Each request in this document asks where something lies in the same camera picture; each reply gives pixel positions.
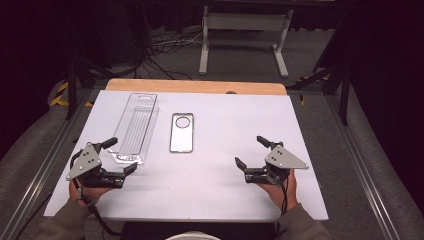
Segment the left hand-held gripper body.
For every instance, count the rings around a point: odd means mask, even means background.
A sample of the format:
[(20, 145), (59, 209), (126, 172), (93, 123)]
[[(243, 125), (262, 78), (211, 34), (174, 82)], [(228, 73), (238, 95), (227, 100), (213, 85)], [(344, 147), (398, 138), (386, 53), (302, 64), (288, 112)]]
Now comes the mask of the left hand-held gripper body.
[(88, 142), (77, 152), (70, 163), (67, 181), (80, 183), (89, 188), (122, 188), (126, 175), (124, 173), (108, 172), (102, 167), (100, 152), (101, 143)]

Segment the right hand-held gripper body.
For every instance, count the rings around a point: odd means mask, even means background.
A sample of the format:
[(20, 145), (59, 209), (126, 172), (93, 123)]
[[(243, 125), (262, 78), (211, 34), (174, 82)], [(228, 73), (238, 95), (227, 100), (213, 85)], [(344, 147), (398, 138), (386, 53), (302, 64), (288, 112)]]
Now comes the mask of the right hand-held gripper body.
[(246, 168), (247, 183), (281, 185), (292, 169), (308, 169), (309, 165), (284, 148), (282, 142), (271, 142), (270, 153), (262, 168)]

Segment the person's right hand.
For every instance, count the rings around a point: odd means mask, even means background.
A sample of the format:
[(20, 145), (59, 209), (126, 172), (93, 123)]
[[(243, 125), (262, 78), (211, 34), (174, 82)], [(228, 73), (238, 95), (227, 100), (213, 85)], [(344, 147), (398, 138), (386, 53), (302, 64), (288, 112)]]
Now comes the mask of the person's right hand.
[(287, 212), (298, 204), (296, 188), (297, 181), (295, 171), (291, 170), (288, 178), (283, 182), (283, 187), (278, 185), (259, 184), (272, 202), (283, 212)]

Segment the person's left hand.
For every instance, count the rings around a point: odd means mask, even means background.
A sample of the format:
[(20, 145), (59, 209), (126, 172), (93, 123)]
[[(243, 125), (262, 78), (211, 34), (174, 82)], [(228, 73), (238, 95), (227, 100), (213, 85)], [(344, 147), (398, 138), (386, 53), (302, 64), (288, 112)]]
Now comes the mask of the person's left hand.
[(82, 207), (86, 206), (86, 203), (84, 202), (85, 199), (96, 204), (100, 198), (109, 191), (111, 191), (111, 188), (83, 187), (82, 193), (79, 193), (79, 187), (75, 186), (73, 182), (69, 183), (69, 199)]

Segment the white table mat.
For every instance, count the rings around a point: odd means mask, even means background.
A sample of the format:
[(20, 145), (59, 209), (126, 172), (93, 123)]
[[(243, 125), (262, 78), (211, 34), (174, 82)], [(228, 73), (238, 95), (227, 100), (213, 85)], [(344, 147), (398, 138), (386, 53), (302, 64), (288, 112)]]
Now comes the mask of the white table mat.
[[(146, 161), (122, 188), (97, 207), (105, 219), (147, 221), (272, 222), (280, 211), (235, 164), (261, 167), (263, 136), (310, 160), (292, 101), (284, 95), (160, 93), (159, 113)], [(171, 118), (194, 116), (190, 153), (170, 151)]]

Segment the clear plastic packaging box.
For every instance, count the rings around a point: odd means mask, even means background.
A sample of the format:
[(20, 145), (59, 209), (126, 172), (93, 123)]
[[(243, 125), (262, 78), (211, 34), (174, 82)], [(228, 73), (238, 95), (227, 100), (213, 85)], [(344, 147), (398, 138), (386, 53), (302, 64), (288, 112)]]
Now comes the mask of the clear plastic packaging box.
[(129, 96), (114, 133), (118, 142), (108, 149), (117, 163), (145, 163), (158, 112), (156, 94), (132, 93)]

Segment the clear phone case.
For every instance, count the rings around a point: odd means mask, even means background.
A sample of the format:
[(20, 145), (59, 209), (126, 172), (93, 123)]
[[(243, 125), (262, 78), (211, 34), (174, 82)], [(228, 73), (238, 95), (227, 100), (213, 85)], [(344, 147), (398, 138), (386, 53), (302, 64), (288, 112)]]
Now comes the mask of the clear phone case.
[(170, 151), (190, 153), (193, 151), (194, 115), (174, 113), (172, 115)]

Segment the person's dark clothing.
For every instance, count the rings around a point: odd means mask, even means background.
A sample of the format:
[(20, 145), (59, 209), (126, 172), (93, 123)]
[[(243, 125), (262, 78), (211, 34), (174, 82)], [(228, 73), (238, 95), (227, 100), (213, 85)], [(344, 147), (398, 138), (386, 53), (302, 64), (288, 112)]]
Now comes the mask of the person's dark clothing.
[(220, 240), (273, 240), (273, 223), (172, 223), (126, 222), (121, 240), (166, 240), (189, 231), (203, 232)]

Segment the black metal stand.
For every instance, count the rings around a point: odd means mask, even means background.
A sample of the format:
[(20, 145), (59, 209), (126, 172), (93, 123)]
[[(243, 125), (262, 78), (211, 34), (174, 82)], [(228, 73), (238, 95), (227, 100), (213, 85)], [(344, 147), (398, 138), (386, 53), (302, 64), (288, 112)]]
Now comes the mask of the black metal stand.
[(83, 88), (92, 88), (94, 86), (94, 76), (91, 70), (95, 70), (101, 77), (106, 79), (114, 78), (115, 75), (88, 59), (82, 57), (73, 57), (68, 61), (66, 70), (66, 80), (68, 83), (68, 113), (67, 120), (70, 120), (77, 110), (77, 82), (80, 82)]
[(348, 97), (350, 89), (350, 63), (343, 63), (325, 68), (311, 76), (299, 78), (294, 85), (288, 86), (287, 90), (301, 90), (306, 86), (323, 80), (321, 91), (324, 95), (334, 95), (341, 88), (341, 99), (338, 114), (344, 126), (347, 122)]

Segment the white rounded object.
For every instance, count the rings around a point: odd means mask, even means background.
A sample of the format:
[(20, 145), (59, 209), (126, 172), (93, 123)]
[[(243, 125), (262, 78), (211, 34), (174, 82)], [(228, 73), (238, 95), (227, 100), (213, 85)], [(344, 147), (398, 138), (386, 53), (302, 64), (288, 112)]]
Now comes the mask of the white rounded object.
[(203, 232), (186, 232), (166, 238), (165, 240), (210, 240), (210, 235)]

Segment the wooden board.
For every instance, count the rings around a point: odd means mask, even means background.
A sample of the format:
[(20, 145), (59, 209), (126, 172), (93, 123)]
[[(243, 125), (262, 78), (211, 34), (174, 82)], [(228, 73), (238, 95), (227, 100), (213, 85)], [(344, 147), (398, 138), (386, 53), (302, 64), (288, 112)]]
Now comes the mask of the wooden board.
[(283, 95), (286, 88), (280, 83), (197, 81), (197, 80), (160, 80), (160, 79), (111, 79), (108, 91), (133, 92), (177, 92), (227, 94), (233, 92), (243, 95)]

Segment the white metal stand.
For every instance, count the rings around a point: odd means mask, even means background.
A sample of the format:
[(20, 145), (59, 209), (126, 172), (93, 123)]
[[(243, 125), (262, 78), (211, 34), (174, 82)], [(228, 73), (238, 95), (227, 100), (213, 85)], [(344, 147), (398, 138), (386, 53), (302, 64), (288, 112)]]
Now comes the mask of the white metal stand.
[(282, 50), (292, 17), (293, 10), (288, 10), (283, 15), (213, 13), (208, 6), (204, 6), (199, 74), (207, 74), (210, 30), (273, 31), (279, 32), (279, 40), (272, 45), (273, 54), (281, 77), (287, 78), (289, 73)]

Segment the aluminium rail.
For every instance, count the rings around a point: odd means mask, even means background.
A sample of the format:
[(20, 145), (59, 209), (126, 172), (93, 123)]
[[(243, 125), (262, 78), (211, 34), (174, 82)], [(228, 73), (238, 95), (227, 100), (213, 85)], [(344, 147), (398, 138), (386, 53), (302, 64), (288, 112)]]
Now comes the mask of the aluminium rail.
[(0, 240), (31, 240), (97, 95), (80, 90), (73, 115), (50, 107), (0, 161)]
[(356, 175), (359, 178), (361, 186), (365, 192), (371, 209), (379, 224), (379, 227), (385, 237), (385, 240), (400, 240), (399, 234), (394, 226), (394, 223), (387, 211), (387, 208), (382, 201), (381, 195), (376, 188), (376, 185), (365, 165), (364, 159), (359, 151), (359, 148), (353, 138), (350, 129), (343, 123), (339, 116), (338, 102), (333, 96), (326, 96), (326, 102), (330, 108), (332, 115), (341, 131), (344, 141), (346, 142), (349, 153), (352, 159), (352, 165)]

